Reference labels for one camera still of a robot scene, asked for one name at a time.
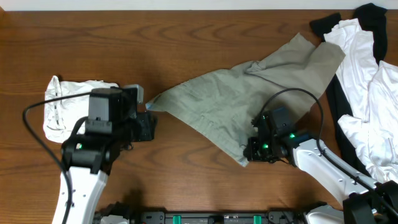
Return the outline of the khaki shorts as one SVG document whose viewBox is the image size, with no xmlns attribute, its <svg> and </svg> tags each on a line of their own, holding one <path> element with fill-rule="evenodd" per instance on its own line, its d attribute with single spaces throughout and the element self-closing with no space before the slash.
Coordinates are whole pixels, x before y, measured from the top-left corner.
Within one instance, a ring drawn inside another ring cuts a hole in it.
<svg viewBox="0 0 398 224">
<path fill-rule="evenodd" d="M 245 167 L 251 125 L 264 103 L 285 106 L 298 121 L 322 96 L 345 58 L 341 47 L 314 46 L 301 34 L 261 61 L 220 69 L 179 84 L 150 100 L 146 108 L 183 121 Z"/>
</svg>

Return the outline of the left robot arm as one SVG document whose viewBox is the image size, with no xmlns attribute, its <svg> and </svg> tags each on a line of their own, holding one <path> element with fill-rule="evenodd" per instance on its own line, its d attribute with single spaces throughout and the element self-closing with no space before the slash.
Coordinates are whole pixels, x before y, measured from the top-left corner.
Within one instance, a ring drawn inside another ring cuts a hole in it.
<svg viewBox="0 0 398 224">
<path fill-rule="evenodd" d="M 89 94 L 88 115 L 80 118 L 62 144 L 60 193 L 54 223 L 91 223 L 113 162 L 133 142 L 154 139 L 157 118 L 139 112 L 144 89 L 95 88 Z"/>
</svg>

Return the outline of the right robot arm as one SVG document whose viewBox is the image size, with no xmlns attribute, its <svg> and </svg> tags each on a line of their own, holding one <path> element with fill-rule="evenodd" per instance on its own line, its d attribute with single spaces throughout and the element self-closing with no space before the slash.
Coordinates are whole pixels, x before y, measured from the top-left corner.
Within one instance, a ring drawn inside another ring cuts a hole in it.
<svg viewBox="0 0 398 224">
<path fill-rule="evenodd" d="M 304 223 L 397 223 L 397 183 L 380 183 L 327 148 L 305 130 L 296 130 L 281 107 L 251 121 L 256 135 L 248 139 L 244 156 L 253 162 L 292 165 L 321 184 L 342 210 L 320 204 L 303 213 Z"/>
</svg>

